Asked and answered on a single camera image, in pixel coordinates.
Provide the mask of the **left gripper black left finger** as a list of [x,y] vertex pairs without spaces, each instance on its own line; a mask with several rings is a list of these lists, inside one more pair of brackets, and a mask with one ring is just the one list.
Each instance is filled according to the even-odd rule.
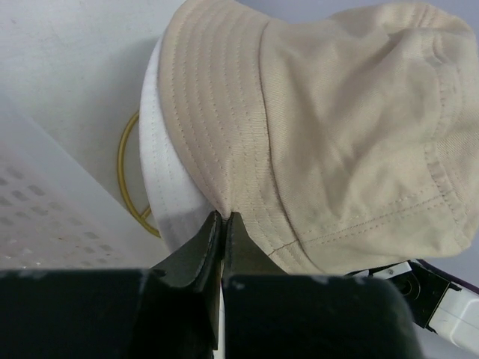
[[3,358],[211,358],[222,219],[149,269],[1,272]]

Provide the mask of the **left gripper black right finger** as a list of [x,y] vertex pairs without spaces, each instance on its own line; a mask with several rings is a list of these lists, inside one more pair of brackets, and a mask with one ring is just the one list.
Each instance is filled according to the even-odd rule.
[[421,358],[407,303],[387,280],[285,274],[242,217],[225,227],[225,357]]

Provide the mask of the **white bucket hat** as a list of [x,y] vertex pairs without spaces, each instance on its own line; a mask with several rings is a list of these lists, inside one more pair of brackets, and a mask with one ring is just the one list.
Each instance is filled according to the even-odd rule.
[[159,39],[141,89],[139,152],[150,209],[172,254],[198,233],[213,208],[184,168],[165,126],[158,86],[161,47]]

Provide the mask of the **beige bucket hat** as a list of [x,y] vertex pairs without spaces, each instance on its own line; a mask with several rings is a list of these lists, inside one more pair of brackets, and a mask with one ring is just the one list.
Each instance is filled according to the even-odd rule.
[[158,85],[196,186],[286,272],[450,257],[478,231],[478,45],[440,8],[289,24],[186,1]]

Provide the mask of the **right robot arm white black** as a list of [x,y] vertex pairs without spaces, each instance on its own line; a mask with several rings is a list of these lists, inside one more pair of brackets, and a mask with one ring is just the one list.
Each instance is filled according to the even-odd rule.
[[353,277],[389,280],[401,292],[415,324],[478,354],[478,287],[425,260],[350,272]]

